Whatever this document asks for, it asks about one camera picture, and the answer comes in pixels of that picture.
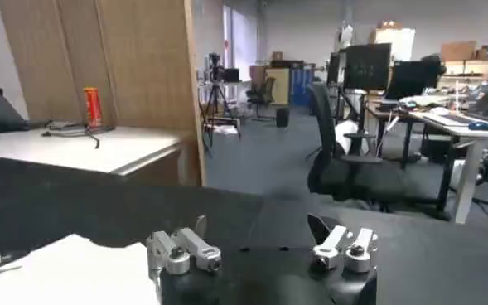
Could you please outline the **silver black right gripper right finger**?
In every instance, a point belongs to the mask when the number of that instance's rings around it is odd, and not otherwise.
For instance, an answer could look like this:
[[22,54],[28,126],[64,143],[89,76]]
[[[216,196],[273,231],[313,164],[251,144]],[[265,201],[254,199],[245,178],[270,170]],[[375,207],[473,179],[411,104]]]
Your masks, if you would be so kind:
[[378,236],[374,230],[360,228],[355,235],[343,225],[330,227],[321,217],[307,215],[307,223],[316,244],[312,247],[312,268],[326,274],[342,266],[355,274],[376,269]]

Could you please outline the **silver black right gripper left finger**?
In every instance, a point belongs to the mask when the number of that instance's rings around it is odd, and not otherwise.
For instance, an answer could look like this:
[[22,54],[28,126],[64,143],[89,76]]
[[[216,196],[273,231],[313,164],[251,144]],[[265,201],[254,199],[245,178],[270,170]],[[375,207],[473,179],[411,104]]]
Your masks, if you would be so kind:
[[222,252],[203,239],[207,224],[207,217],[200,215],[193,229],[179,228],[171,235],[162,230],[152,232],[146,239],[148,267],[166,270],[170,275],[183,275],[195,261],[199,270],[216,274],[222,265]]

